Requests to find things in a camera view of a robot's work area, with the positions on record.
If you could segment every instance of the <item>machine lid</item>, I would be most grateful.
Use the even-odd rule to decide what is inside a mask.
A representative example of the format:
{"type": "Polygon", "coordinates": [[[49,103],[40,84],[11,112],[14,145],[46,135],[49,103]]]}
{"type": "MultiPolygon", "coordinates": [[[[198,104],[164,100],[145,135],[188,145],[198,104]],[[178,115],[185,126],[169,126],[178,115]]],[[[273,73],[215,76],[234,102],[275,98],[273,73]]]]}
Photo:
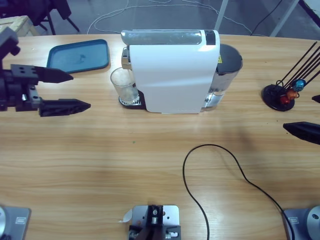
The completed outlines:
{"type": "Polygon", "coordinates": [[[0,238],[5,232],[6,228],[6,213],[2,207],[0,207],[0,238]]]}
{"type": "Polygon", "coordinates": [[[237,49],[227,44],[220,44],[220,56],[216,67],[218,74],[237,72],[242,65],[242,56],[237,49]]]}
{"type": "Polygon", "coordinates": [[[123,30],[122,41],[127,45],[198,45],[200,30],[123,30]]]}
{"type": "Polygon", "coordinates": [[[306,228],[312,240],[320,240],[320,206],[315,206],[309,211],[306,228]]]}

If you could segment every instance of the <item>glass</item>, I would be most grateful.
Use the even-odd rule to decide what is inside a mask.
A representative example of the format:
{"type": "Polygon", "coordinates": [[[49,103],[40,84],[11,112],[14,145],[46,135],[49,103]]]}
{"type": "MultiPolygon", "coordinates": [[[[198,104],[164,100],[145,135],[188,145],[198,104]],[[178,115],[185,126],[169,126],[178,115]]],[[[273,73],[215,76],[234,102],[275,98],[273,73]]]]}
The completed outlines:
{"type": "Polygon", "coordinates": [[[123,102],[132,104],[138,99],[135,78],[130,69],[117,68],[111,73],[110,80],[123,102]]]}

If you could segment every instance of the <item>white coffee machine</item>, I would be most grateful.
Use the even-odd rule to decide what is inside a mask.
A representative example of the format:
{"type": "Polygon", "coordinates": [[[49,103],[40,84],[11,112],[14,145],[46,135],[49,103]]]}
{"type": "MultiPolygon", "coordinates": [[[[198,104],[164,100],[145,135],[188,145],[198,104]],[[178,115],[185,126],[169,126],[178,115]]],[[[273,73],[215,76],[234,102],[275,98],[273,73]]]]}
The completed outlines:
{"type": "Polygon", "coordinates": [[[121,38],[121,65],[132,71],[139,96],[119,97],[130,109],[182,114],[215,107],[243,64],[215,30],[123,30],[121,38]]]}

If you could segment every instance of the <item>power cord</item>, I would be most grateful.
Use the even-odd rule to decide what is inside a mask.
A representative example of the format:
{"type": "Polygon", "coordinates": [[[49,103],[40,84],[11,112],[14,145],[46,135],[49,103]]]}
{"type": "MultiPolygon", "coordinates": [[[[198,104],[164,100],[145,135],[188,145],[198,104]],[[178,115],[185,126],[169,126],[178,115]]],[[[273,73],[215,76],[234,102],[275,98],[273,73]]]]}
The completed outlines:
{"type": "Polygon", "coordinates": [[[186,175],[185,175],[185,166],[186,166],[186,161],[189,157],[189,155],[196,149],[198,148],[201,148],[201,147],[204,147],[204,146],[213,146],[213,147],[218,147],[220,149],[223,149],[225,151],[227,151],[232,157],[233,159],[235,160],[236,164],[238,165],[239,169],[240,169],[240,172],[242,173],[242,176],[243,178],[247,181],[247,183],[251,184],[252,186],[254,186],[255,188],[259,189],[261,192],[263,192],[268,198],[270,198],[274,204],[279,208],[279,210],[281,211],[281,213],[283,214],[283,216],[285,217],[285,220],[287,221],[289,227],[290,227],[290,230],[291,230],[291,235],[292,235],[292,238],[291,240],[295,240],[295,233],[294,233],[294,229],[285,213],[285,211],[282,209],[282,207],[279,205],[279,203],[277,203],[277,201],[272,197],[270,196],[266,191],[264,191],[261,187],[255,185],[253,182],[251,182],[250,180],[248,180],[248,178],[246,177],[242,167],[240,166],[237,158],[235,157],[235,155],[233,155],[232,152],[230,152],[228,149],[224,148],[223,146],[220,146],[220,145],[217,145],[217,144],[202,144],[202,145],[199,145],[199,146],[196,146],[194,148],[192,148],[188,154],[185,156],[184,158],[184,161],[183,161],[183,166],[182,166],[182,178],[183,178],[183,183],[184,183],[184,186],[185,186],[185,189],[187,190],[188,194],[190,195],[190,197],[195,201],[195,203],[199,206],[203,216],[204,216],[204,220],[205,220],[205,224],[206,224],[206,240],[209,240],[210,238],[210,228],[209,228],[209,221],[208,221],[208,217],[204,211],[204,209],[202,208],[202,206],[200,205],[200,203],[196,200],[196,198],[191,194],[189,188],[188,188],[188,185],[187,185],[187,181],[186,181],[186,175]]]}
{"type": "Polygon", "coordinates": [[[281,3],[282,1],[283,1],[283,0],[280,0],[280,1],[278,2],[278,4],[274,7],[274,9],[273,9],[267,16],[265,16],[265,17],[255,26],[255,28],[254,28],[253,31],[251,32],[251,35],[250,35],[250,36],[252,36],[252,35],[254,34],[255,30],[257,29],[257,27],[258,27],[267,17],[269,17],[269,16],[277,9],[277,7],[280,5],[280,3],[281,3]]]}
{"type": "MultiPolygon", "coordinates": [[[[216,14],[219,14],[219,11],[216,10],[214,7],[212,7],[211,5],[206,5],[206,4],[203,4],[201,2],[198,2],[198,1],[188,1],[188,0],[181,0],[182,2],[186,2],[186,3],[192,3],[192,4],[199,4],[199,5],[191,5],[191,4],[168,4],[170,3],[172,0],[167,0],[167,1],[164,1],[164,2],[161,2],[161,1],[157,1],[157,0],[148,0],[149,2],[152,2],[152,3],[159,3],[159,4],[163,4],[163,5],[139,5],[139,6],[129,6],[129,0],[127,0],[127,4],[124,8],[121,8],[121,9],[117,9],[117,10],[114,10],[114,11],[111,11],[109,13],[106,13],[106,14],[103,14],[101,16],[99,16],[98,18],[96,18],[89,26],[86,34],[89,34],[89,31],[91,29],[91,27],[94,25],[94,28],[100,32],[107,32],[107,33],[117,33],[119,34],[120,32],[119,31],[114,31],[114,30],[104,30],[104,29],[99,29],[97,28],[96,24],[99,23],[101,20],[103,19],[108,19],[108,18],[112,18],[118,14],[121,14],[123,13],[125,10],[127,9],[133,9],[133,8],[152,8],[152,7],[196,7],[196,8],[204,8],[204,9],[209,9],[209,10],[212,10],[212,11],[215,11],[216,14]]],[[[235,23],[235,24],[238,24],[238,25],[241,25],[243,26],[245,29],[248,30],[248,32],[252,35],[252,31],[247,27],[245,26],[244,24],[240,23],[240,22],[237,22],[229,17],[226,17],[226,16],[223,16],[225,19],[235,23]]]]}

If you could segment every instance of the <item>chair leg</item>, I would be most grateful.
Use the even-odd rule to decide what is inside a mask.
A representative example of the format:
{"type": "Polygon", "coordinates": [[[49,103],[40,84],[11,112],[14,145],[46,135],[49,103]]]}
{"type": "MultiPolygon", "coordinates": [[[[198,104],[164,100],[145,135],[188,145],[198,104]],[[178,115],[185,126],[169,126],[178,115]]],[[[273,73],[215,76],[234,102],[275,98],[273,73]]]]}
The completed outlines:
{"type": "Polygon", "coordinates": [[[42,23],[39,23],[39,26],[42,27],[45,31],[48,31],[48,29],[45,26],[43,26],[42,23]]]}
{"type": "Polygon", "coordinates": [[[52,35],[56,35],[56,31],[55,31],[54,25],[52,23],[50,12],[48,12],[47,17],[48,17],[48,22],[49,22],[49,25],[50,25],[50,28],[51,28],[52,35]]]}
{"type": "Polygon", "coordinates": [[[69,17],[66,18],[68,20],[68,22],[75,28],[75,30],[77,32],[80,32],[79,28],[77,27],[77,25],[74,24],[73,21],[71,21],[71,19],[69,17]]]}

